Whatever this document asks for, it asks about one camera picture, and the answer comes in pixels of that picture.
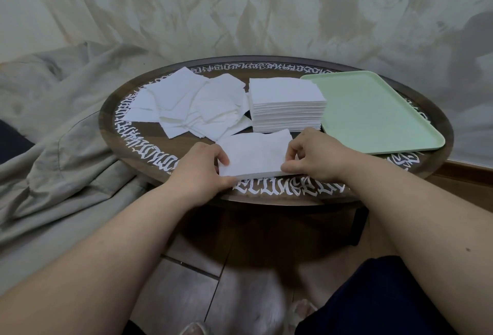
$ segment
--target table leg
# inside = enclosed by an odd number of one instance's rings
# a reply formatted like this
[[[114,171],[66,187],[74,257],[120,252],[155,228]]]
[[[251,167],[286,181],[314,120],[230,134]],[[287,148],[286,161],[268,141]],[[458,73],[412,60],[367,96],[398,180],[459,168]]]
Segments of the table leg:
[[[354,212],[353,224],[348,236],[348,244],[356,246],[361,239],[361,234],[365,228],[366,220],[368,219],[368,208],[357,208]]]

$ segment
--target table top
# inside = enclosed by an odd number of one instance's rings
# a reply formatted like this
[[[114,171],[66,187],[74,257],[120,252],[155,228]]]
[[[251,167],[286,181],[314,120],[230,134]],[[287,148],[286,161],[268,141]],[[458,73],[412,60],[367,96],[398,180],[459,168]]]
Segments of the table top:
[[[119,159],[154,184],[165,182],[178,160],[196,142],[213,142],[207,138],[199,139],[190,132],[168,139],[157,123],[127,122],[122,121],[121,117],[128,110],[129,103],[135,98],[140,87],[164,78],[183,66],[207,77],[228,72],[245,82],[247,90],[250,78],[300,77],[306,74],[359,70],[326,61],[296,57],[230,56],[173,64],[147,72],[123,84],[107,98],[101,108],[101,134]],[[379,155],[402,169],[425,178],[437,170],[450,155],[453,146],[452,126],[440,108],[419,92],[392,79],[382,78],[445,137],[446,143],[439,150]],[[291,206],[337,204],[357,200],[344,184],[321,183],[305,175],[241,181],[234,189],[221,194],[220,199]]]

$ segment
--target left hand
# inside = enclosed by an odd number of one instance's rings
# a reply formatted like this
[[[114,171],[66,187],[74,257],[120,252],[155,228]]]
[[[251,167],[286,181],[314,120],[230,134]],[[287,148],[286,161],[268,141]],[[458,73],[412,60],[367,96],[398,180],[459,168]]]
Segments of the left hand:
[[[228,156],[219,145],[195,143],[179,161],[165,186],[181,192],[192,206],[204,205],[218,192],[238,183],[234,176],[219,176],[219,170],[214,165],[215,158],[225,165],[229,164]]]

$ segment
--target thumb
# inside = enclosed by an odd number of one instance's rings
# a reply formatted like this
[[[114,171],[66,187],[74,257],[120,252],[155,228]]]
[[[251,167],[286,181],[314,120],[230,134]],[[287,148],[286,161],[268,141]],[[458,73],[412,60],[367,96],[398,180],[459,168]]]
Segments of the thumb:
[[[305,174],[305,158],[289,160],[280,166],[280,170],[288,174]]]
[[[238,179],[235,176],[220,176],[219,177],[219,191],[230,189],[238,184]]]

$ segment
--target stack of napkins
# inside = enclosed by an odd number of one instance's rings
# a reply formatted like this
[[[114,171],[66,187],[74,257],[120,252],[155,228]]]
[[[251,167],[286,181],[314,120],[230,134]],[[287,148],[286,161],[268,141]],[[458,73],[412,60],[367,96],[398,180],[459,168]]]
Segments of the stack of napkins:
[[[170,139],[190,131],[217,141],[251,126],[244,87],[230,74],[209,79],[181,68],[140,89],[122,119],[157,122]]]
[[[310,80],[250,78],[250,115],[255,132],[320,129],[327,101]]]
[[[221,138],[217,143],[228,155],[229,165],[219,162],[219,175],[240,180],[286,175],[280,165],[285,161],[290,141],[287,129],[273,134],[251,132]]]

